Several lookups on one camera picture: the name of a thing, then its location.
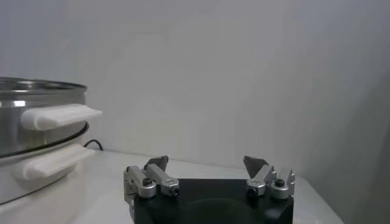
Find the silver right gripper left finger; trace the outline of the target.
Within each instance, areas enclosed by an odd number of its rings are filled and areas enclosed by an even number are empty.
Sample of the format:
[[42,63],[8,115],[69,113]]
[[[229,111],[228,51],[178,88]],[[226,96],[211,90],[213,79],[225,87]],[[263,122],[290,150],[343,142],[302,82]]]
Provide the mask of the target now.
[[179,180],[166,173],[167,155],[151,158],[141,169],[128,166],[123,171],[124,200],[133,204],[136,197],[152,199],[158,193],[172,198],[180,195]]

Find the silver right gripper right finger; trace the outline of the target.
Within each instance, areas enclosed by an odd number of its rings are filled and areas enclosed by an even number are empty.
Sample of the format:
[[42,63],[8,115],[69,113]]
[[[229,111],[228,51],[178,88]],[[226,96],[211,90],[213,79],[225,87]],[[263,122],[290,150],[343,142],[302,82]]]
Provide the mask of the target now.
[[277,172],[274,166],[264,159],[251,156],[245,156],[243,163],[250,177],[246,181],[248,197],[262,197],[266,191],[276,200],[287,200],[294,196],[295,173],[292,169]]

